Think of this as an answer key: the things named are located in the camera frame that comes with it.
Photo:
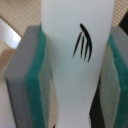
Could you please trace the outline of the gripper grey green-padded left finger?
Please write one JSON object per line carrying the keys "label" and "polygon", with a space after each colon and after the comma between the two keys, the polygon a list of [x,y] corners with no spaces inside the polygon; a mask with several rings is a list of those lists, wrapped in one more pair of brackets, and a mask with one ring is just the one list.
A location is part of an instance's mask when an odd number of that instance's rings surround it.
{"label": "gripper grey green-padded left finger", "polygon": [[50,68],[46,37],[29,27],[4,73],[16,128],[48,128]]}

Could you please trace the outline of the gripper grey green-padded right finger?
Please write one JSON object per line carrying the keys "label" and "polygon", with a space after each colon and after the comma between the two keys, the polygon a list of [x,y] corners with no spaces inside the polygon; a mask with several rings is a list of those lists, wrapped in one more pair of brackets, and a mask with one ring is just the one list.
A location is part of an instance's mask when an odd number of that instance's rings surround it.
{"label": "gripper grey green-padded right finger", "polygon": [[105,128],[126,128],[128,124],[128,35],[113,27],[104,56],[100,103]]}

